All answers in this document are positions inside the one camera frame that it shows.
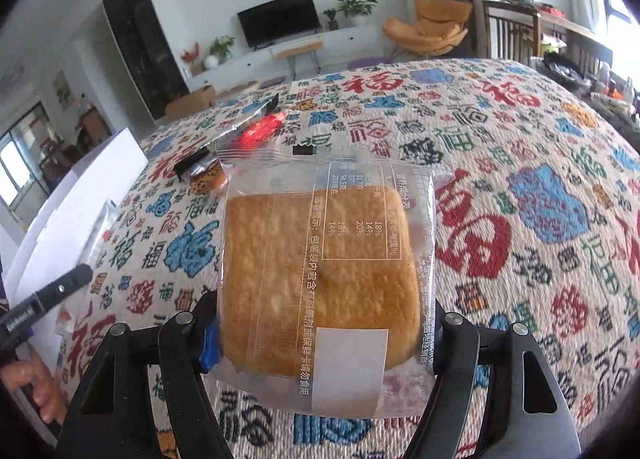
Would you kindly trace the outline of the person's left hand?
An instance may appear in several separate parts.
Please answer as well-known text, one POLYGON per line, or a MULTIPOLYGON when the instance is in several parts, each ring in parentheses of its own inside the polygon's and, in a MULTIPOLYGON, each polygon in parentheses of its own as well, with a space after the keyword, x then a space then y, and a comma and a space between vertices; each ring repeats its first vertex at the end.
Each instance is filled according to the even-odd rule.
POLYGON ((45 423, 64 422, 66 405, 60 386, 49 368, 32 349, 29 361, 14 361, 1 368, 1 380, 9 391, 19 387, 32 387, 32 399, 45 423))

